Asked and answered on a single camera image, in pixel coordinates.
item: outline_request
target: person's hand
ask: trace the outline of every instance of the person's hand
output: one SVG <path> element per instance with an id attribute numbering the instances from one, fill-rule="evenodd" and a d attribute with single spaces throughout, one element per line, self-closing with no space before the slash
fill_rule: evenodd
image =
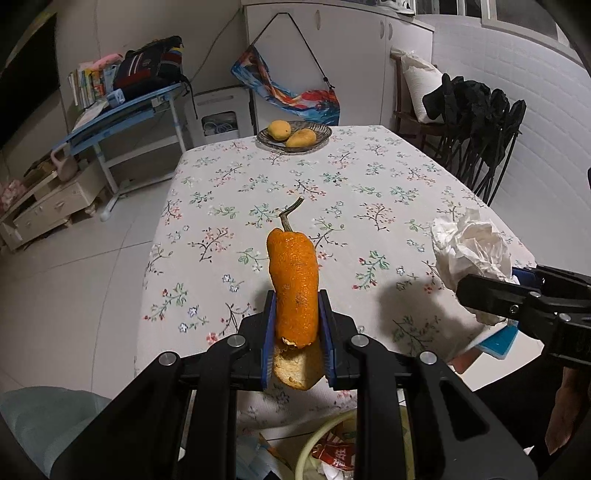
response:
<path id="1" fill-rule="evenodd" d="M 563 383 L 556 392 L 554 408 L 550 416 L 545 442 L 552 455 L 568 443 L 573 434 L 574 422 L 579 415 L 587 388 L 576 381 L 577 372 L 565 368 Z"/>

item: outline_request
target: stack of books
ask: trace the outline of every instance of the stack of books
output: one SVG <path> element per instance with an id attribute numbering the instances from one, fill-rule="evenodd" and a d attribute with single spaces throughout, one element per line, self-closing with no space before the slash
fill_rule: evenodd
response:
<path id="1" fill-rule="evenodd" d="M 118 67 L 109 65 L 102 70 L 93 70 L 90 68 L 92 65 L 92 62 L 81 63 L 77 70 L 68 75 L 74 104 L 83 109 L 113 91 L 113 80 Z"/>

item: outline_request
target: dining table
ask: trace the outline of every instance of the dining table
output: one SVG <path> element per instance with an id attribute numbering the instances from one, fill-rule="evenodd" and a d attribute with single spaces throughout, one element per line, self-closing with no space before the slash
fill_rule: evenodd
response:
<path id="1" fill-rule="evenodd" d="M 500 231 L 513 267 L 535 259 L 492 208 L 448 171 L 381 126 L 333 127 L 298 154 L 256 137 L 183 154 L 163 206 L 144 277 L 136 374 L 161 352 L 204 352 L 261 312 L 269 290 L 267 235 L 298 197 L 295 231 L 316 249 L 320 288 L 358 331 L 406 355 L 449 361 L 492 335 L 439 277 L 431 224 L 478 209 Z M 239 431 L 304 423 L 356 407 L 355 391 L 322 379 L 308 391 L 272 377 L 239 392 Z"/>

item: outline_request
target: blue desk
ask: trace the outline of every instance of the blue desk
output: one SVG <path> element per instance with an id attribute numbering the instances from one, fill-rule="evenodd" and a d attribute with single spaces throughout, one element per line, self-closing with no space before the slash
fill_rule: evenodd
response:
<path id="1" fill-rule="evenodd" d="M 141 97 L 137 97 L 133 100 L 125 102 L 116 108 L 107 110 L 96 117 L 94 120 L 91 120 L 90 122 L 82 125 L 80 128 L 73 130 L 72 133 L 70 133 L 55 147 L 57 148 L 59 145 L 68 142 L 70 144 L 71 155 L 75 155 L 90 147 L 94 149 L 100 166 L 105 173 L 105 177 L 107 178 L 107 182 L 109 183 L 109 187 L 113 193 L 113 197 L 105 206 L 103 212 L 100 214 L 101 220 L 105 221 L 111 216 L 111 210 L 121 195 L 131 192 L 132 190 L 152 185 L 153 183 L 158 183 L 159 181 L 171 179 L 174 176 L 174 172 L 170 172 L 166 175 L 149 179 L 141 183 L 129 185 L 122 183 L 117 185 L 113 175 L 111 174 L 110 168 L 126 160 L 129 160 L 130 158 L 134 158 L 152 150 L 156 150 L 157 148 L 166 147 L 167 145 L 173 145 L 175 143 L 179 144 L 182 153 L 187 151 L 184 145 L 181 127 L 178 122 L 177 111 L 174 107 L 175 90 L 182 87 L 182 83 L 175 83 L 174 85 L 147 93 L 146 95 L 142 95 Z M 176 135 L 156 140 L 155 142 L 144 145 L 143 147 L 136 148 L 110 160 L 105 158 L 105 155 L 99 144 L 102 140 L 120 133 L 123 130 L 132 127 L 133 125 L 154 117 L 156 114 L 155 104 L 158 106 L 160 104 L 166 103 L 168 103 L 170 106 L 170 111 L 173 115 L 174 130 Z"/>

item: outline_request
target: wooden chair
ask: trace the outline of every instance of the wooden chair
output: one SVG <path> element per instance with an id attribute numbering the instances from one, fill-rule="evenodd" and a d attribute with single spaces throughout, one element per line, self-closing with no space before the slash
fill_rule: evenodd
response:
<path id="1" fill-rule="evenodd" d="M 435 158 L 440 155 L 440 150 L 444 144 L 446 137 L 446 126 L 444 124 L 422 124 L 418 121 L 414 110 L 410 112 L 402 111 L 402 57 L 390 52 L 390 58 L 396 63 L 396 107 L 394 109 L 394 116 L 396 117 L 396 123 L 394 133 L 402 138 L 419 138 L 421 140 L 420 150 L 424 151 L 425 145 L 431 148 L 435 152 Z M 417 134 L 402 134 L 400 133 L 400 124 L 402 120 L 406 120 L 414 124 L 418 128 Z M 427 135 L 434 137 L 440 137 L 439 145 L 435 147 L 427 141 Z"/>

